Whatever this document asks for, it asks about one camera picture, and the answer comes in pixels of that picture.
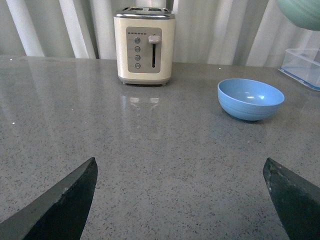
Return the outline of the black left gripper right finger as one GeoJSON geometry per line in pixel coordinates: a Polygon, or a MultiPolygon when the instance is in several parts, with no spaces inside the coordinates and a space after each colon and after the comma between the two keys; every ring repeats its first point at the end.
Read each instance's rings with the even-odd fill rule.
{"type": "Polygon", "coordinates": [[[272,158],[263,177],[277,215],[291,240],[320,238],[320,188],[272,158]]]}

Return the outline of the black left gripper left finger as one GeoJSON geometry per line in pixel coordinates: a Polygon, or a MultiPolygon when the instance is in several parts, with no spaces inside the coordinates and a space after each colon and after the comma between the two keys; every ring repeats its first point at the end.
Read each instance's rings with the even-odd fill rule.
{"type": "Polygon", "coordinates": [[[94,157],[0,224],[2,240],[79,240],[98,178],[94,157]]]}

